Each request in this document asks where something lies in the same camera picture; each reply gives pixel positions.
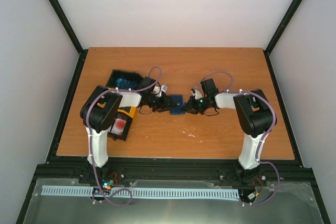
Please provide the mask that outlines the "blue leather card holder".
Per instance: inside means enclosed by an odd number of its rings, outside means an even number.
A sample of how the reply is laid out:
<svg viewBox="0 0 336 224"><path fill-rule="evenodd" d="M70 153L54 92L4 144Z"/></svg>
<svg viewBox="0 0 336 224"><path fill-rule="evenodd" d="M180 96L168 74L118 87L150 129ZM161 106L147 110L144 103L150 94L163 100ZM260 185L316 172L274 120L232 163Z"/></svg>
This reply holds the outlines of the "blue leather card holder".
<svg viewBox="0 0 336 224"><path fill-rule="evenodd" d="M184 99L181 94L169 95L169 112L170 115L183 115L185 111L183 110Z"/></svg>

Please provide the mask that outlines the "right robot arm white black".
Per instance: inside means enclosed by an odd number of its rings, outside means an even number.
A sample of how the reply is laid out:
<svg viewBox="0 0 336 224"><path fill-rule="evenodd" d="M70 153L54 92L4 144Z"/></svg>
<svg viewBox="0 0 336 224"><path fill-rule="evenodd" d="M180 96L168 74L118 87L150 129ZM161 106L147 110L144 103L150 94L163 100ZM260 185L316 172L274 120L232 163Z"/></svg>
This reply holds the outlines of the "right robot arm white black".
<svg viewBox="0 0 336 224"><path fill-rule="evenodd" d="M210 108L236 110L244 141L235 174L239 183L248 183L258 174L262 148L277 123L276 113L261 89L220 92L213 79L203 80L200 84L203 92L192 89L182 111L204 115Z"/></svg>

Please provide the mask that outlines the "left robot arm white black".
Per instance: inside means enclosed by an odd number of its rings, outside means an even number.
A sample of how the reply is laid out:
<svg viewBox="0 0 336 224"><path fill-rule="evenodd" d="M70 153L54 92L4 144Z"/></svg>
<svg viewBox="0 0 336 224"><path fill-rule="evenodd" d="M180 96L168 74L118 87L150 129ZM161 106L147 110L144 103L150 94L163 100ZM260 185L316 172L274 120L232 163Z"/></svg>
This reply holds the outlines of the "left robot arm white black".
<svg viewBox="0 0 336 224"><path fill-rule="evenodd" d="M97 183L108 180L109 170L104 167L108 161L107 137L120 108L137 108L143 105L153 111L165 112L177 108L171 95L166 95L166 86L157 86L158 80L143 78L135 84L123 83L114 88L98 85L80 111L80 117L88 133L88 162L94 166L91 178Z"/></svg>

